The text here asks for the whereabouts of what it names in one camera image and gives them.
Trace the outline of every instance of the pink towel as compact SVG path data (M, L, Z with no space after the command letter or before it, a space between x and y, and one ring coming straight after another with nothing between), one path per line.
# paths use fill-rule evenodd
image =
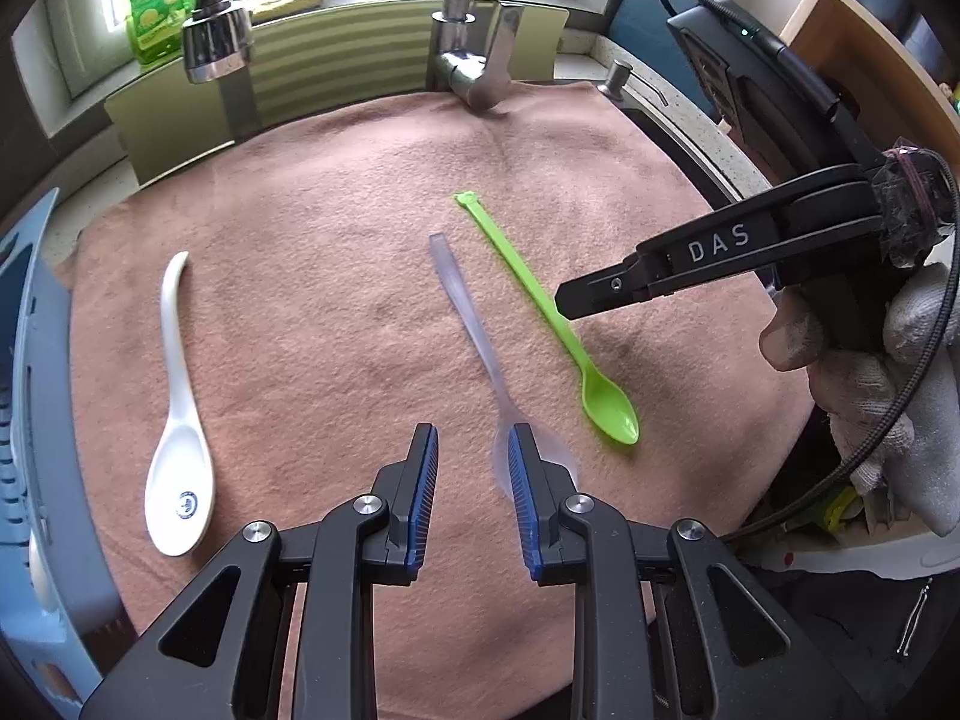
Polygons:
M517 85L491 113L416 94L287 124L150 187L83 234L72 319L83 475L138 630L253 519L289 528L363 493L418 421L440 431L421 579L376 591L387 718L503 720L570 680L572 587L539 589L488 467L493 396L435 275L460 261L512 394L626 517L736 526L808 416L802 371L757 351L774 309L755 276L574 325L642 424L592 428L579 371L467 212L478 191L549 292L706 213L688 180L587 84ZM189 250L181 327L217 477L191 557L151 546L143 490L166 415L157 295ZM296 629L292 640L296 639ZM293 660L287 661L287 674Z

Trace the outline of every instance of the green plastic spoon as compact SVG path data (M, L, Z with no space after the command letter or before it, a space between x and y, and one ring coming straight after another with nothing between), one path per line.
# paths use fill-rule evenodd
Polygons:
M544 292L544 288L539 285L534 274L531 274L525 262L520 259L520 255L511 246L510 241L500 232L500 228L496 226L496 223L484 210L477 193L475 191L462 191L456 196L456 200L469 211L474 221L490 239L493 247L506 260L507 265L520 279L520 284L533 298L536 307L544 314L547 323L553 328L560 342L566 347L574 362L579 365L583 377L581 399L587 416L593 424L613 440L626 445L637 443L640 438L640 422L637 420L634 407L630 404L630 399L623 394L619 386L613 384L610 379L597 370L597 366L593 364L593 360L590 360L587 351L581 346L579 338L570 329L569 322L560 315L553 300Z

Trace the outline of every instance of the spoon handle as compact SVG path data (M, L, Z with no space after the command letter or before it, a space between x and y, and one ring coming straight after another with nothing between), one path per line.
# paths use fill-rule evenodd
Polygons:
M197 408L186 370L184 342L179 331L179 312L176 309L179 278L184 271L186 257L185 251L174 255L160 284L160 336L163 338L163 360L170 382L170 416L177 419L185 418Z
M460 271L456 257L453 256L450 244L443 233L435 233L430 236L430 255L433 257L433 265L437 269L437 275L440 276L440 283L446 290L446 296L450 298L457 314L460 315L464 327L467 328L470 340L476 346L477 354L480 355L480 359L490 375L493 391L500 400L504 398L509 400L507 383L503 378L500 362L496 359L496 352L493 351L490 336L483 329L483 322L480 320L476 304L470 297L467 283L464 282L464 274Z
M473 220L476 221L480 229L484 231L493 244L493 248L500 252L500 256L503 257L507 265L510 266L510 269L520 281L520 284L527 290L528 295L533 298L536 307L541 310L541 314L544 315L547 324L553 328L553 332L557 334L557 338L559 338L560 342L566 347L570 356L573 357L574 362L579 365L581 370L594 367L593 361L590 360L589 355L587 355L587 351L581 346L579 338L577 338L570 329L569 322L557 311L557 306L554 304L553 298L544 292L544 288L539 285L536 276L531 274L526 263L520 258L520 255L517 254L517 250L512 247L507 237L500 232L500 228L496 226L496 222L493 221L486 209L480 204L480 199L476 192L462 191L462 193L456 196L456 199L459 204L467 209L469 215L473 217Z

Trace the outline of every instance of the gloved hand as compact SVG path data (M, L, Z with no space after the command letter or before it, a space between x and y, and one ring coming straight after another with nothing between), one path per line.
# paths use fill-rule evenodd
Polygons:
M947 268L936 263L914 274L896 295L883 325L883 357L827 348L826 334L803 297L786 288L776 315L760 333L760 353L776 370L806 366L810 394L830 415L840 455L853 454L915 367L936 320ZM851 474L858 493L885 478L894 494L939 536L960 521L960 300L944 346L880 447Z

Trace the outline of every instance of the blue plastic basket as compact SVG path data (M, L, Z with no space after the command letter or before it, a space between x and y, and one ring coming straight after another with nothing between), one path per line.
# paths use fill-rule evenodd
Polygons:
M70 293L40 260L56 190L0 240L0 632L64 718L133 629L86 504L70 404ZM104 648L104 642L112 646Z

